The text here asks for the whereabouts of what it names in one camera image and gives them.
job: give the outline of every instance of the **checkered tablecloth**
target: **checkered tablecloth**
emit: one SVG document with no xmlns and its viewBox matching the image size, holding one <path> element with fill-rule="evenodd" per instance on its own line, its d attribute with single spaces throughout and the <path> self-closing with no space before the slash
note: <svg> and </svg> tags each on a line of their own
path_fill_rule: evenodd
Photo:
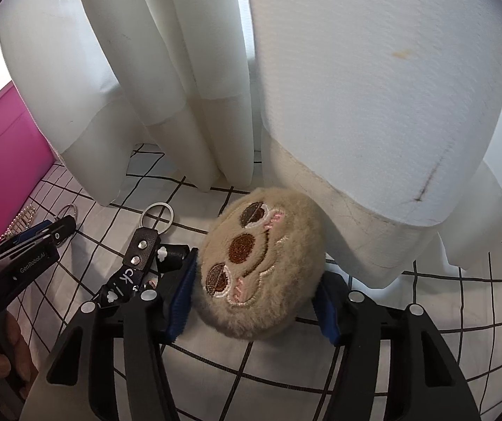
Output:
<svg viewBox="0 0 502 421">
<path fill-rule="evenodd" d="M 257 153 L 249 191 L 261 185 Z M 201 192 L 157 146 L 144 145 L 132 154 L 120 195 L 104 208 L 55 163 L 27 203 L 38 209 L 34 223 L 54 219 L 64 205 L 75 203 L 78 231 L 60 248 L 60 261 L 9 308 L 37 366 L 78 306 L 120 267 L 140 212 L 149 204 L 166 201 L 175 210 L 163 242 L 198 247 L 215 217 L 246 193 L 224 178 L 210 192 Z M 144 223 L 152 226 L 155 221 L 148 218 Z M 465 272 L 447 264 L 440 240 L 435 239 L 413 269 L 385 289 L 370 289 L 349 278 L 330 256 L 327 269 L 340 272 L 352 288 L 382 305 L 423 305 L 459 362 L 483 420 L 493 420 L 502 411 L 502 242 Z M 116 393 L 124 421 L 130 414 L 121 346 L 115 340 Z M 162 355 L 181 420 L 315 421 L 323 418 L 342 352 L 322 336 L 308 304 L 291 327 L 250 343 L 222 336 L 191 312 L 184 333 Z M 389 343 L 383 341 L 373 421 L 384 416 L 388 373 Z"/>
</svg>

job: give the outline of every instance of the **key ring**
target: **key ring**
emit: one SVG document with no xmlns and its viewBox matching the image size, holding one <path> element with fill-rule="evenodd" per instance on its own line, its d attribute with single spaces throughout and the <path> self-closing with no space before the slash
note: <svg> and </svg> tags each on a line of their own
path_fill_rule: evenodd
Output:
<svg viewBox="0 0 502 421">
<path fill-rule="evenodd" d="M 72 209 L 74 209 L 74 213 L 72 215 L 74 217 L 74 220 L 77 220 L 78 219 L 78 206 L 76 206 L 74 203 L 67 204 L 62 209 L 60 209 L 60 211 L 56 214 L 56 218 L 62 218 L 64 215 L 60 216 L 60 214 L 62 212 L 64 212 L 65 210 L 69 209 L 70 207 Z"/>
<path fill-rule="evenodd" d="M 171 218 L 169 219 L 169 221 L 167 222 L 167 224 L 165 225 L 165 229 L 162 230 L 162 231 L 158 231 L 157 233 L 158 234 L 163 234 L 164 232 L 166 232 L 172 225 L 173 223 L 173 208 L 166 202 L 154 202 L 153 204 L 150 204 L 148 207 L 146 207 L 144 209 L 144 212 L 142 212 L 142 214 L 140 215 L 140 227 L 143 228 L 144 225 L 142 224 L 143 220 L 144 220 L 144 217 L 146 216 L 146 214 L 148 213 L 148 211 L 150 209 L 153 209 L 154 207 L 157 207 L 157 206 L 163 206 L 165 207 L 166 209 L 169 210 L 169 213 L 171 214 Z"/>
</svg>

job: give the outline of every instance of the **curtain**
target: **curtain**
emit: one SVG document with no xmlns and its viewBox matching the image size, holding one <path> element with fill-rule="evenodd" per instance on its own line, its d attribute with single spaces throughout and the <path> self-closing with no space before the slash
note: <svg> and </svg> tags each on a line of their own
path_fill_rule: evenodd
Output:
<svg viewBox="0 0 502 421">
<path fill-rule="evenodd" d="M 502 0 L 4 0 L 0 42 L 102 204 L 136 143 L 244 187 L 260 135 L 267 184 L 372 288 L 431 241 L 468 268 L 502 239 Z"/>
<path fill-rule="evenodd" d="M 4 0 L 0 44 L 37 125 L 100 203 L 136 143 L 187 180 L 253 173 L 249 70 L 238 0 Z"/>
</svg>

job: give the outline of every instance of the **beige furry plush toy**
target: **beige furry plush toy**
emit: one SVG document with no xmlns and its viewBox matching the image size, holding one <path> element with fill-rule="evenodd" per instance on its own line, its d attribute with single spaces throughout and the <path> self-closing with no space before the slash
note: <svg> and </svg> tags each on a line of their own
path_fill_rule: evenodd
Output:
<svg viewBox="0 0 502 421">
<path fill-rule="evenodd" d="M 258 188 L 212 225 L 199 252 L 193 305 L 229 337 L 263 339 L 294 319 L 324 269 L 318 205 L 291 189 Z"/>
</svg>

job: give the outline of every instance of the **silver screw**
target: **silver screw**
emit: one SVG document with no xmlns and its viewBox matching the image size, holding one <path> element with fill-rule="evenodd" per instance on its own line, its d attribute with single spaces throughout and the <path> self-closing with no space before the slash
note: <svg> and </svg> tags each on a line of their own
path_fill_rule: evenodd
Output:
<svg viewBox="0 0 502 421">
<path fill-rule="evenodd" d="M 81 311 L 84 313 L 92 313 L 95 310 L 95 304 L 91 301 L 85 302 L 81 306 Z"/>
<path fill-rule="evenodd" d="M 157 297 L 157 292 L 153 289 L 147 289 L 142 292 L 140 299 L 143 301 L 153 301 Z"/>
<path fill-rule="evenodd" d="M 424 309 L 421 305 L 418 305 L 417 303 L 412 303 L 409 306 L 409 310 L 413 315 L 416 316 L 421 316 L 424 313 Z"/>
<path fill-rule="evenodd" d="M 360 303 L 364 301 L 364 295 L 360 291 L 351 291 L 348 293 L 348 298 L 352 302 Z"/>
</svg>

